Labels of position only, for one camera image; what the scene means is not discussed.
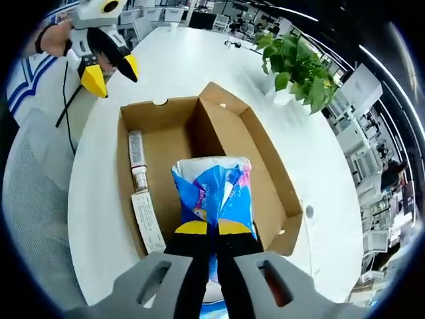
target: white paper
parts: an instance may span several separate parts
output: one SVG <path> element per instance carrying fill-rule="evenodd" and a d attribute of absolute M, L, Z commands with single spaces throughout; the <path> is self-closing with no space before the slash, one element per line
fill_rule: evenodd
<path fill-rule="evenodd" d="M 148 254 L 153 251 L 163 253 L 165 241 L 159 229 L 157 217 L 153 211 L 152 200 L 149 192 L 136 193 L 131 196 L 135 218 L 139 225 L 141 238 L 145 243 Z"/>

